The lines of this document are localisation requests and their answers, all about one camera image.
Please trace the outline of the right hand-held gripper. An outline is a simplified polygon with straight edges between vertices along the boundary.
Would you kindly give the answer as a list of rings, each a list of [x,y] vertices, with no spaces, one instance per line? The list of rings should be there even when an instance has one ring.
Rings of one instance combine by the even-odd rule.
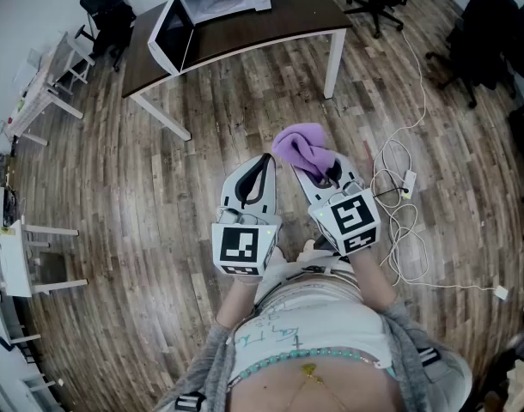
[[[346,156],[335,153],[322,180],[292,168],[309,201],[308,213],[337,253],[345,257],[380,240],[381,218],[373,194]],[[333,192],[333,186],[341,191]]]

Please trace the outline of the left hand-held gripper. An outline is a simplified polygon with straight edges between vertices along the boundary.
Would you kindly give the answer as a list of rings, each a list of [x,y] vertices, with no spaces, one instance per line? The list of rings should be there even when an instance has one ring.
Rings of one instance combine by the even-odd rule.
[[[221,207],[211,225],[213,264],[224,275],[262,276],[277,246],[277,172],[267,153],[253,157],[224,181]],[[237,209],[256,209],[261,214]]]

